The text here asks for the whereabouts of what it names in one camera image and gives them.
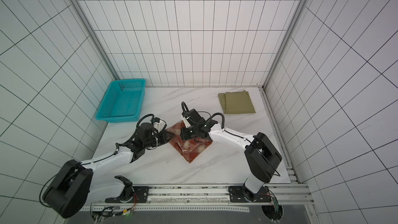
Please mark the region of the red plaid skirt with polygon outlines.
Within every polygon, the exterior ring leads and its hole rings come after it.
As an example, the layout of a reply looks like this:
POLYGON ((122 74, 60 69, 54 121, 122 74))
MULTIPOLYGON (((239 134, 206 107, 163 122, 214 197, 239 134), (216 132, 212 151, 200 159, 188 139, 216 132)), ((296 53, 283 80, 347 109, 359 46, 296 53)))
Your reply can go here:
POLYGON ((181 128, 183 127, 185 127, 185 124, 183 121, 180 121, 167 128, 166 131, 174 134, 169 143, 185 158, 188 163, 191 163, 212 144, 212 141, 200 138, 183 141, 180 137, 181 128))

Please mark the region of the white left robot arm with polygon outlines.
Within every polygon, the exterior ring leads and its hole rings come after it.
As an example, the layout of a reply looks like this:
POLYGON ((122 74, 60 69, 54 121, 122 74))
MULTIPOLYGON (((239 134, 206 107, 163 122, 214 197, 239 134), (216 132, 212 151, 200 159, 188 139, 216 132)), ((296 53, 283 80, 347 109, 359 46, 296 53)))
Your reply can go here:
POLYGON ((111 179, 101 177, 114 169, 138 160, 148 149, 168 143, 174 133, 158 129, 152 123, 142 123, 124 143, 116 143, 115 151, 79 162, 70 160, 48 180, 47 189, 39 193, 40 203, 55 210, 63 218, 70 218, 87 204, 106 199, 121 203, 135 200, 133 183, 124 176, 111 179))

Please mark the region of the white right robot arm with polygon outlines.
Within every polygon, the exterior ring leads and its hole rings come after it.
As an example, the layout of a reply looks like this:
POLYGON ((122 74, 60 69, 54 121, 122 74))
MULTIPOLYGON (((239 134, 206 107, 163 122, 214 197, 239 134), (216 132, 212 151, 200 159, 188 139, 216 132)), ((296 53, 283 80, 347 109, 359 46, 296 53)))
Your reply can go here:
POLYGON ((180 132, 183 141, 207 139, 244 152, 250 169, 250 175, 243 184, 246 192, 257 194, 273 176, 280 176, 277 168, 283 160, 282 156, 264 133, 251 135, 229 129, 225 126, 223 113, 214 113, 204 119, 195 109, 188 109, 185 102, 181 103, 181 108, 181 120, 185 125, 180 132))

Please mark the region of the olive green skirt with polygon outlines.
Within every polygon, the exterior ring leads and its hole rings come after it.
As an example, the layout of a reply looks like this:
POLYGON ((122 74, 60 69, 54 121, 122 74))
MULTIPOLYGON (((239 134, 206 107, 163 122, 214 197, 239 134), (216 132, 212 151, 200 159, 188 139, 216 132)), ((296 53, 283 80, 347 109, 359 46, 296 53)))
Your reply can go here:
POLYGON ((224 114, 254 114, 256 110, 246 90, 219 93, 218 98, 224 114))

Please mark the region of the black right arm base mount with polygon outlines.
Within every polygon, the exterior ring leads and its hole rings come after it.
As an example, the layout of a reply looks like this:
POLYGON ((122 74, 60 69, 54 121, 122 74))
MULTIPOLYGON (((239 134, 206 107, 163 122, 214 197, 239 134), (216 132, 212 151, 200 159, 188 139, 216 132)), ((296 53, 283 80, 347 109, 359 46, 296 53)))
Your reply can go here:
POLYGON ((257 193, 252 193, 244 185, 229 186, 228 193, 232 203, 270 203, 272 201, 267 186, 262 186, 257 193))

